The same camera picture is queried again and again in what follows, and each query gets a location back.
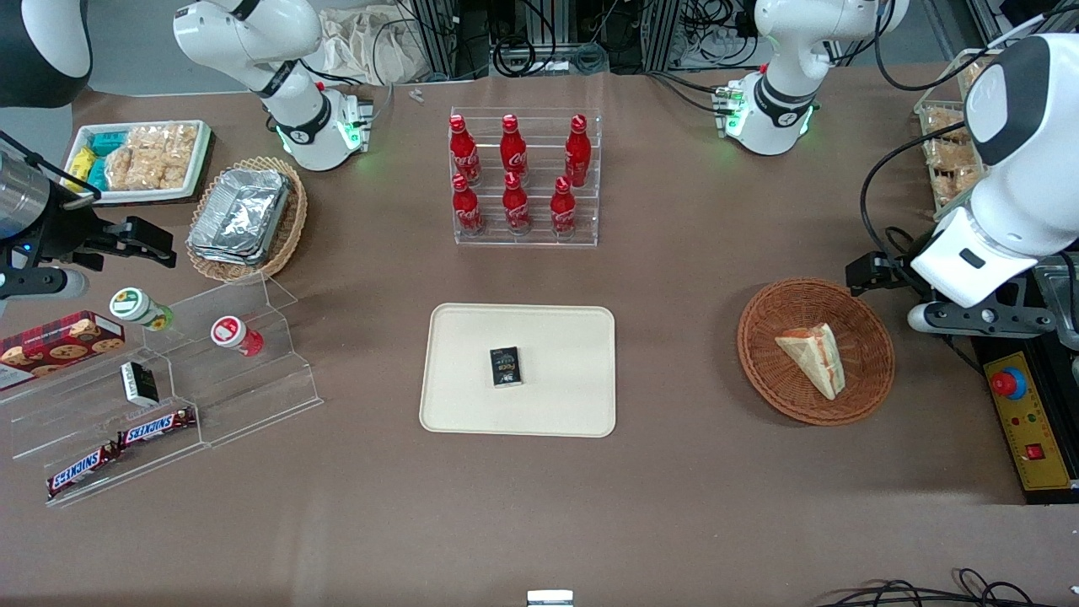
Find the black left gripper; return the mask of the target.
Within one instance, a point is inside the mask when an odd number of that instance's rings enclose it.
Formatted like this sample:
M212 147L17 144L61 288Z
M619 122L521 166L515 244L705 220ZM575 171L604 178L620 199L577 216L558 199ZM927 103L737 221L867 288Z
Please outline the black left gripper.
M885 252L870 252L846 265L846 288L851 296L862 296L878 289L910 287L906 259Z

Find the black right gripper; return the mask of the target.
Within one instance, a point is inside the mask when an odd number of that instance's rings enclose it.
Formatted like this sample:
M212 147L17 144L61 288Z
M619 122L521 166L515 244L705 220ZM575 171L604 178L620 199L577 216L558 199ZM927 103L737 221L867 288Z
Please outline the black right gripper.
M112 246L107 239L117 242ZM174 270L177 254L173 234L144 218L123 218L118 223L101 219L92 205L66 210L64 203L50 202L46 207L46 260L101 271L105 257L119 256L153 261Z

